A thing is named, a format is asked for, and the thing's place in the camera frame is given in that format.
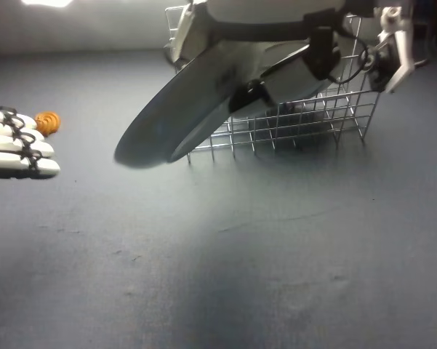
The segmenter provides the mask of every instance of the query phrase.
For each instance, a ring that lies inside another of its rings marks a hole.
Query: metal wire rack
[[[165,10],[170,41],[175,37],[183,9],[179,6]],[[359,36],[362,18],[349,15],[347,22]],[[356,41],[352,54],[342,58],[340,80],[356,71],[360,53],[361,45]],[[310,99],[288,101],[261,116],[250,119],[231,116],[195,151],[211,151],[214,157],[215,150],[229,148],[235,155],[235,149],[241,146],[250,146],[255,153],[261,143],[269,144],[276,150],[280,144],[287,145],[288,142],[292,147],[301,149],[302,144],[306,146],[308,141],[316,144],[320,137],[327,135],[334,139],[337,147],[341,136],[348,131],[356,132],[363,142],[379,98],[380,94],[370,89],[366,75],[361,73],[347,84],[332,84]]]

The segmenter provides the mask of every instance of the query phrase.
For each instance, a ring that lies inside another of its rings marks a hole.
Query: orange object
[[[52,133],[56,133],[61,125],[61,120],[58,114],[53,111],[43,111],[36,115],[37,131],[47,137]]]

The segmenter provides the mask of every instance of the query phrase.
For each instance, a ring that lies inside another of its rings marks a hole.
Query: dish rack
[[[172,41],[177,32],[184,6],[168,7],[165,10],[169,37]],[[362,31],[361,17],[347,16],[356,36]],[[352,54],[342,57],[343,68],[340,80],[350,77],[358,68],[361,45],[353,45]],[[341,136],[347,131],[358,134],[365,140],[380,94],[370,89],[366,74],[360,73],[347,84],[332,84],[328,89],[307,100],[294,100],[280,104],[261,116],[247,119],[230,117],[208,140],[194,151],[214,151],[229,148],[235,156],[235,149],[250,146],[256,153],[261,143],[271,145],[276,150],[286,143],[286,147],[301,149],[307,144],[316,144],[322,137],[330,136],[336,147]]]

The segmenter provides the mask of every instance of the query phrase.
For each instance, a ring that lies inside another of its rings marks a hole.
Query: black cable
[[[334,78],[331,75],[328,75],[328,80],[330,80],[332,83],[334,84],[338,84],[338,85],[343,85],[343,84],[347,84],[348,82],[354,80],[357,75],[359,75],[362,70],[365,68],[365,65],[367,63],[367,60],[369,59],[369,47],[366,44],[366,42],[362,39],[360,39],[358,36],[351,34],[349,32],[347,32],[344,28],[338,28],[336,30],[336,32],[338,32],[339,35],[344,36],[345,38],[349,38],[349,39],[353,39],[353,40],[357,40],[358,42],[361,43],[361,45],[363,46],[364,50],[361,52],[361,55],[364,55],[364,60],[362,61],[360,67],[358,68],[358,70],[349,78],[347,78],[344,81],[338,81],[336,78]]]

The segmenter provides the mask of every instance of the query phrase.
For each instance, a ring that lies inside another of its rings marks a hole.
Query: light
[[[51,7],[66,7],[73,0],[21,0],[26,5],[44,5]]]

